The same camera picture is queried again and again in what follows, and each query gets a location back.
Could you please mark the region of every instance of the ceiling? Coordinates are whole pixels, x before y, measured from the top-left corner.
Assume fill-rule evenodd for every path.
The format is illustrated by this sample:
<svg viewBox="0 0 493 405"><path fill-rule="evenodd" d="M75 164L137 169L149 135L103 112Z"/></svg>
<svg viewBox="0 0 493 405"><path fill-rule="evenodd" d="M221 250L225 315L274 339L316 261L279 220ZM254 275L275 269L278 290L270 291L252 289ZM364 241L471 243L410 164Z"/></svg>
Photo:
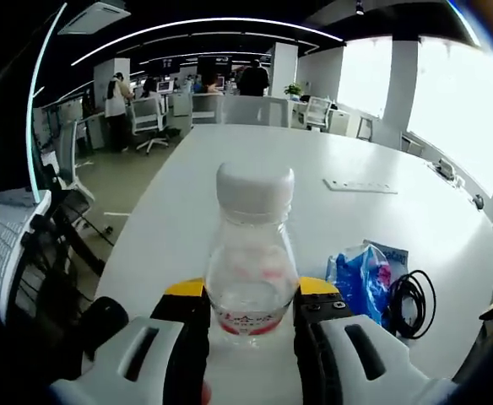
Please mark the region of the ceiling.
<svg viewBox="0 0 493 405"><path fill-rule="evenodd" d="M24 8L13 2L14 15L21 13ZM65 13L61 17L58 27L61 28L70 19L76 16L87 5L87 0L68 2ZM333 3L331 0L303 0L290 3L289 7L269 7L267 0L251 0L244 2L215 1L186 1L174 0L159 6L162 2L152 0L127 0L127 10L130 17L105 27L94 35L54 35L44 56L36 88L46 86L45 90L35 99L37 105L44 105L55 101L68 91L92 79L93 66L113 57L128 57L131 59L131 72L144 70L148 65L139 65L155 57L182 55L204 51L249 51L267 52L276 41L273 37L260 35L240 35L237 33L249 32L263 35L277 35L289 38L289 41L299 43L300 55L305 52L320 51L335 46L343 46L338 42L322 35L287 26L260 24L254 22L219 21L196 24L179 25L153 30L123 40L113 46L95 53L75 66L71 64L90 51L110 41L133 32L186 19L201 19L208 17L248 17L256 19L271 19L291 24L312 26L317 29L343 38L345 41L377 35L395 35L400 39L414 39L417 35L435 35L447 37L456 41L468 42L461 24L452 10L445 4L439 3L400 3L388 7L366 10L364 16L352 15L336 21L322 28L308 22L309 16L316 11ZM337 0L337 6L350 7L355 0ZM8 21L11 41L4 41L0 52L0 66L4 66L23 48L24 43L32 37L42 41L42 34L35 36L35 27L50 17L53 9L58 9L62 2L48 0L45 7L40 7L25 19ZM45 31L49 27L42 25ZM227 34L208 34L209 32L226 32ZM181 36L168 40L163 38ZM237 56L238 60L249 60L249 56Z"/></svg>

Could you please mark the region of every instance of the window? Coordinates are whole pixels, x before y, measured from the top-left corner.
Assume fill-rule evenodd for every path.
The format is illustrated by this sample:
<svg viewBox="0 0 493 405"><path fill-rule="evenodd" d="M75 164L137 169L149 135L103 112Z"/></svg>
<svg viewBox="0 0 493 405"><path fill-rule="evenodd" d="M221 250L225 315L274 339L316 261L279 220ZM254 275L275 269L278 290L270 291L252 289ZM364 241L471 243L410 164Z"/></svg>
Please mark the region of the window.
<svg viewBox="0 0 493 405"><path fill-rule="evenodd" d="M383 116L391 76L391 37L353 40L344 48L338 102Z"/></svg>
<svg viewBox="0 0 493 405"><path fill-rule="evenodd" d="M437 38L419 44L408 130L493 194L493 55Z"/></svg>

